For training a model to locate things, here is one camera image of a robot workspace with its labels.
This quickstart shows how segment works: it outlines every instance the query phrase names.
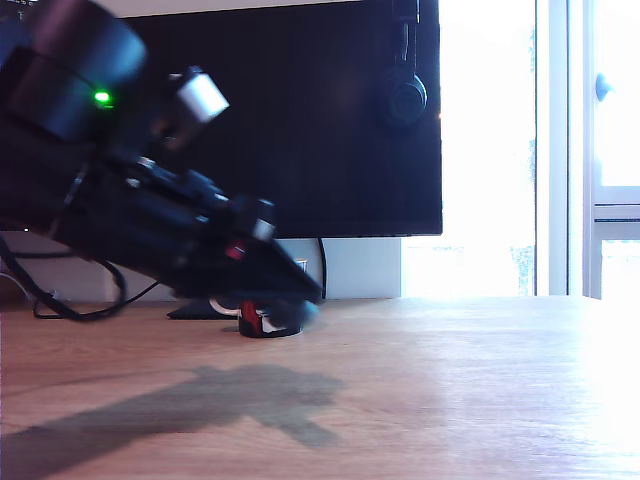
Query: black monitor screen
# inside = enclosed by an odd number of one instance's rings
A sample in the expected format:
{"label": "black monitor screen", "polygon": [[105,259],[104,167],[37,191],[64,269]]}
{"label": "black monitor screen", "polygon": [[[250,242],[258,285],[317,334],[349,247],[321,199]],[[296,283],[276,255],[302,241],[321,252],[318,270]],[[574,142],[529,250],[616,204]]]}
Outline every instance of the black monitor screen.
{"label": "black monitor screen", "polygon": [[381,121],[391,0],[130,18],[157,73],[199,65],[230,107],[177,162],[275,203],[279,238],[442,232],[439,20],[422,0],[420,122]]}

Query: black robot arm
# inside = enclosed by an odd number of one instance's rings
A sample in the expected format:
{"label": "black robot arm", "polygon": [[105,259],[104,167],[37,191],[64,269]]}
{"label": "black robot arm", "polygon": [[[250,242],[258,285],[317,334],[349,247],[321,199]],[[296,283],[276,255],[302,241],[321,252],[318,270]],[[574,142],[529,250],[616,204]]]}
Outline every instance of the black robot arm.
{"label": "black robot arm", "polygon": [[0,218],[180,297],[320,300],[274,240],[271,203],[228,199],[197,172],[147,158],[178,150],[227,108],[206,74],[185,69],[137,101],[144,45],[89,0],[49,0],[2,31],[13,43],[0,52]]}

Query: desk surface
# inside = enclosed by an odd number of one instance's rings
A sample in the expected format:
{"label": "desk surface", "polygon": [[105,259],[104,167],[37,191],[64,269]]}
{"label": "desk surface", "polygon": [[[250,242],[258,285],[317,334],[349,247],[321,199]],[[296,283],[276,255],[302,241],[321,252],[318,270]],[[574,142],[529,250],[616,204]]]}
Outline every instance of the desk surface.
{"label": "desk surface", "polygon": [[635,311],[330,302],[276,340],[166,311],[3,314],[3,480],[640,478]]}

